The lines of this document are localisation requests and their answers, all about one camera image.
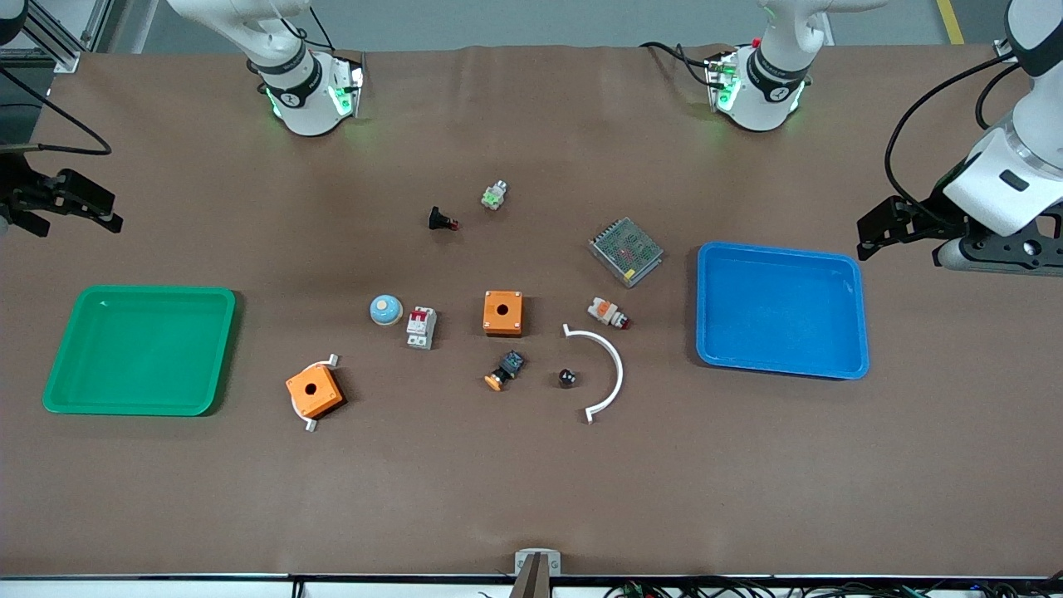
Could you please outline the white red circuit breaker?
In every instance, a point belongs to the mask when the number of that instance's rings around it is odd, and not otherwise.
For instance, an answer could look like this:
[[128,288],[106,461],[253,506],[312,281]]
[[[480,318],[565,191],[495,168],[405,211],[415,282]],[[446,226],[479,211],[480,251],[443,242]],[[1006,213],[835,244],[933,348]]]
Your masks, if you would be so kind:
[[418,351],[431,351],[438,314],[432,307],[416,306],[407,321],[406,345]]

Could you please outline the blue plastic tray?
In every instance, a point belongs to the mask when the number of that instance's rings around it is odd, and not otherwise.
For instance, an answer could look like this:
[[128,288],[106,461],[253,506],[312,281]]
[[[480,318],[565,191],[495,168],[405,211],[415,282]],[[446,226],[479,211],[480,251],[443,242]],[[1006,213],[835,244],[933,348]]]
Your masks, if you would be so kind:
[[703,363],[831,380],[865,378],[865,292],[847,255],[704,243],[695,349]]

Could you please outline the green plastic tray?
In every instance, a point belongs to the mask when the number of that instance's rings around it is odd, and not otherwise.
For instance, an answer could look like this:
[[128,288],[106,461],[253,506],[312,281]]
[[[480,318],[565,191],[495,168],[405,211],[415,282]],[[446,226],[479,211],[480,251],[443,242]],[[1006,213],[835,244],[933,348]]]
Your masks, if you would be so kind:
[[96,285],[75,298],[43,390],[54,414],[198,417],[223,388],[237,296]]

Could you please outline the metal mesh power supply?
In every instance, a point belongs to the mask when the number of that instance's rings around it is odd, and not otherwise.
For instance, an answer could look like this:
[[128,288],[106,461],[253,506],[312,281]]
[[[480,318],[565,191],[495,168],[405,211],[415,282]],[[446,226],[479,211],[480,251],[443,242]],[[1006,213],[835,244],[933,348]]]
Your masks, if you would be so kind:
[[622,218],[589,239],[588,247],[604,268],[625,288],[649,275],[664,258],[664,250],[631,218]]

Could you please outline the red push button white base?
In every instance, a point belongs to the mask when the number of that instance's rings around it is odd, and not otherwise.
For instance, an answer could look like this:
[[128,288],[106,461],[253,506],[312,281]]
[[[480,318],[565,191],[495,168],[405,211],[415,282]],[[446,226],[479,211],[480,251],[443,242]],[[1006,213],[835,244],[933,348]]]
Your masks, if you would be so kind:
[[595,297],[587,307],[587,313],[600,323],[613,326],[615,329],[628,330],[630,328],[630,319],[612,301]]

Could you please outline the aluminium frame profile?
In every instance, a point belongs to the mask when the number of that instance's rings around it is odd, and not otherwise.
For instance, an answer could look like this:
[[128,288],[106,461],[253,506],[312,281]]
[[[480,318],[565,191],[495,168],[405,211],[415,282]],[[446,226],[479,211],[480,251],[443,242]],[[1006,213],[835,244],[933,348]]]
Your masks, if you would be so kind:
[[55,73],[75,73],[81,56],[101,48],[116,0],[27,0],[27,19],[6,58],[51,63]]

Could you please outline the white table edge rail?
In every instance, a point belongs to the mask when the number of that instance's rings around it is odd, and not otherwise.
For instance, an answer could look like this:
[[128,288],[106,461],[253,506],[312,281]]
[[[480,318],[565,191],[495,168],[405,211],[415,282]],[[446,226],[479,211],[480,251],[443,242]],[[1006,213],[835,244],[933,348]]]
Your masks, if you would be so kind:
[[0,598],[1063,598],[1049,576],[138,574],[0,576]]

